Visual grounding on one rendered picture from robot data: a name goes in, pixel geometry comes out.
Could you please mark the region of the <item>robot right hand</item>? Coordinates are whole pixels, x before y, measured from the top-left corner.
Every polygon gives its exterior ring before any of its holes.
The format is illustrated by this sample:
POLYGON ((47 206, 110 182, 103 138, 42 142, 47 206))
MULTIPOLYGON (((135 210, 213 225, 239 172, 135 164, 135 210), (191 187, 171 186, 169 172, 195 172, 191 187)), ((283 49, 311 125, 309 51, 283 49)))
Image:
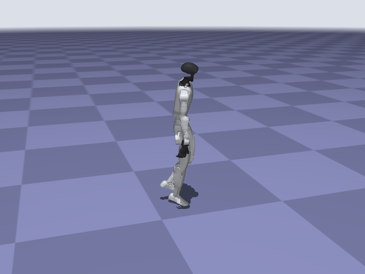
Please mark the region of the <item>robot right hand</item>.
POLYGON ((182 147, 180 148, 179 154, 176 155, 176 157, 185 158, 186 154, 189 154, 189 150, 188 150, 189 145, 184 145, 184 140, 182 140, 181 145, 182 145, 182 147))

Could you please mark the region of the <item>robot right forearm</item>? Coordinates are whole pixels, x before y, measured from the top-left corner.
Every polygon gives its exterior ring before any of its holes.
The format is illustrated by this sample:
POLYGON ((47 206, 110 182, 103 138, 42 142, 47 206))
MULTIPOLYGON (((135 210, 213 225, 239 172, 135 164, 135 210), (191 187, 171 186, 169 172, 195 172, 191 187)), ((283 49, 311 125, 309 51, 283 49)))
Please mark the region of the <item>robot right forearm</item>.
POLYGON ((182 129, 182 139, 184 140, 184 145, 188 145, 189 144, 189 120, 188 118, 184 117, 181 120, 181 129, 182 129))

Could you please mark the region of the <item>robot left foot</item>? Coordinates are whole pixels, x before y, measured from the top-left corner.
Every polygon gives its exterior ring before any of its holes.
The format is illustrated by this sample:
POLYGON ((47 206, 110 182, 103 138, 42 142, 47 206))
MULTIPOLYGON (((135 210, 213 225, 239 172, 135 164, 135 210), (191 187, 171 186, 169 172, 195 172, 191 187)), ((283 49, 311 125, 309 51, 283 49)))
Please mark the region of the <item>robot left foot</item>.
POLYGON ((169 185, 168 181, 164 180, 160 183, 160 185, 163 187, 163 188, 168 188, 170 190, 173 190, 174 191, 174 184, 172 183, 172 185, 169 185))

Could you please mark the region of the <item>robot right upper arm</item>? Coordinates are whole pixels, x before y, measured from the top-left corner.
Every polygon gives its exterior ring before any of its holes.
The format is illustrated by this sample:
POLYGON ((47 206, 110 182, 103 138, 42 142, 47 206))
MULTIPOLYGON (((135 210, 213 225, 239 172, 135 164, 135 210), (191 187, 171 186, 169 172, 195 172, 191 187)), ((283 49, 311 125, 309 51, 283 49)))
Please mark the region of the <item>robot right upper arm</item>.
POLYGON ((189 116, 186 115, 188 111, 188 102, 189 102, 189 94, 186 90, 181 90, 179 94, 179 101, 180 101, 180 122, 182 118, 186 117, 190 121, 189 116))

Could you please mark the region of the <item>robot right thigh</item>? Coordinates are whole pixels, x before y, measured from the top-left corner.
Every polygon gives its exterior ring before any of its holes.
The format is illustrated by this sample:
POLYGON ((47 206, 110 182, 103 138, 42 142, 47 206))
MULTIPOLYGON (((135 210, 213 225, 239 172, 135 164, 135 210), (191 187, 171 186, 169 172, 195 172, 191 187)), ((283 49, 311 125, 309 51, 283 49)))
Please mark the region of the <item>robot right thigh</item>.
MULTIPOLYGON (((175 141, 176 141, 176 144, 180 145, 179 146, 179 151, 180 151, 180 148, 182 147, 182 145, 181 145, 182 139, 183 139, 182 130, 178 130, 177 135, 175 135, 175 141)), ((179 158, 180 162, 175 165, 175 166, 180 166, 182 173, 186 170, 186 168, 189 164, 189 161, 190 161, 190 154, 191 154, 190 143, 189 143, 189 146, 188 146, 188 150, 189 150, 189 154, 186 154, 185 158, 179 158)))

